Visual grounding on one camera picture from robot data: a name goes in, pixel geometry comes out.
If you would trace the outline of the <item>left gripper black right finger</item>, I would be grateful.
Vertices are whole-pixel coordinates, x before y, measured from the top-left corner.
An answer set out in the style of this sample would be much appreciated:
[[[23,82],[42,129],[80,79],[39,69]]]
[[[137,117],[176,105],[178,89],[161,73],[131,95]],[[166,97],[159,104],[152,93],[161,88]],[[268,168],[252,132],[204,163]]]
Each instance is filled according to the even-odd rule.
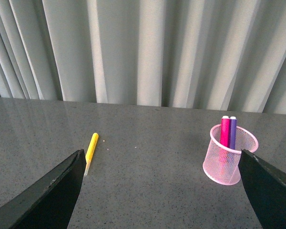
[[[262,228],[286,229],[286,173],[248,150],[242,150],[238,168]]]

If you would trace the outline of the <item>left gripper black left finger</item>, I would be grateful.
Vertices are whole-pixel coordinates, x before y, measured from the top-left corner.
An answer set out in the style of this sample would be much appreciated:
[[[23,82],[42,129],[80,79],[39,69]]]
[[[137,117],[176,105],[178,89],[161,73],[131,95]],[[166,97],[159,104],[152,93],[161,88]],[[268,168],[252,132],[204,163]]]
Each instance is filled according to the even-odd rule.
[[[84,150],[77,150],[0,207],[0,229],[66,229],[85,167]]]

